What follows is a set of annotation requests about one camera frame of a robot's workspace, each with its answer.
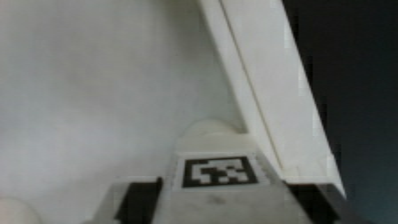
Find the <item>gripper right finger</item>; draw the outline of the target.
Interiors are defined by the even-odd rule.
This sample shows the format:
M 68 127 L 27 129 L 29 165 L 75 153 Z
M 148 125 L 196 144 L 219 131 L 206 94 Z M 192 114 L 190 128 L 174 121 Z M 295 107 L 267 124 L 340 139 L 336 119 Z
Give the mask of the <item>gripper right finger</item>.
M 373 224 L 357 214 L 331 183 L 288 183 L 313 224 Z

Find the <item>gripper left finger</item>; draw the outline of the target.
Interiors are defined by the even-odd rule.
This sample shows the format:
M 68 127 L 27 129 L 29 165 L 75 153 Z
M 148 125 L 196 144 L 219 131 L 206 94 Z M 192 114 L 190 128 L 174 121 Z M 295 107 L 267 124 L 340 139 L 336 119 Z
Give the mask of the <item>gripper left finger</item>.
M 153 224 L 164 178 L 128 176 L 112 183 L 95 216 L 84 224 Z

